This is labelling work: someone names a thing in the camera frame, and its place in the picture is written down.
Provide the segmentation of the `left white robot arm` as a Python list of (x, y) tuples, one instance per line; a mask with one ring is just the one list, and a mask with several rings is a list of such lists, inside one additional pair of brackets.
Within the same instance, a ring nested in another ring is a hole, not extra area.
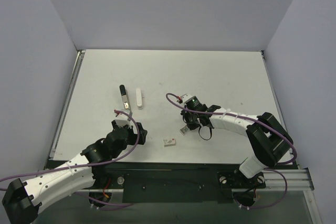
[(25, 181), (21, 175), (15, 176), (2, 199), (10, 223), (32, 223), (42, 211), (66, 196), (92, 186), (104, 187), (108, 175), (100, 168), (124, 158), (122, 152), (128, 146), (143, 145), (148, 134), (140, 122), (119, 126), (113, 121), (112, 127), (105, 138), (57, 168), (27, 175)]

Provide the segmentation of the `white stapler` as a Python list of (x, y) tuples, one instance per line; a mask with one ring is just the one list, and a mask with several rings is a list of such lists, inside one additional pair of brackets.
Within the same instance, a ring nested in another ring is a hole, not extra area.
[(142, 109), (143, 108), (142, 90), (140, 88), (136, 88), (135, 94), (136, 94), (136, 106), (138, 109)]

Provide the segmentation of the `staple box with red label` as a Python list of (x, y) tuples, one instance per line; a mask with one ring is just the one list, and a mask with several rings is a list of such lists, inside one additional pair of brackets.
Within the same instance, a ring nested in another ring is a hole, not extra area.
[(164, 147), (175, 146), (176, 145), (176, 139), (174, 139), (174, 138), (164, 139), (163, 143), (164, 143)]

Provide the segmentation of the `small metal stapler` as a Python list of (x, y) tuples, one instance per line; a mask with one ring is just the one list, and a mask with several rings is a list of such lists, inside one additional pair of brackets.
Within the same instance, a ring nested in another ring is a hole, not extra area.
[(122, 85), (119, 86), (119, 89), (120, 89), (120, 94), (121, 94), (121, 99), (122, 99), (124, 109), (125, 110), (131, 110), (130, 101), (129, 101), (129, 97), (128, 97), (128, 92), (127, 92), (125, 86), (122, 84)]

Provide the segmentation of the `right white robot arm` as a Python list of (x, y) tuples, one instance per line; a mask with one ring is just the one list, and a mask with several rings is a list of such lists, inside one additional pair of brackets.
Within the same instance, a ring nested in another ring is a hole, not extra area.
[(253, 153), (248, 156), (235, 173), (235, 182), (248, 186), (265, 168), (272, 168), (292, 148), (293, 141), (279, 121), (268, 112), (249, 116), (232, 112), (218, 105), (207, 107), (194, 95), (185, 94), (178, 99), (183, 105), (181, 116), (191, 131), (209, 128), (227, 130), (249, 139)]

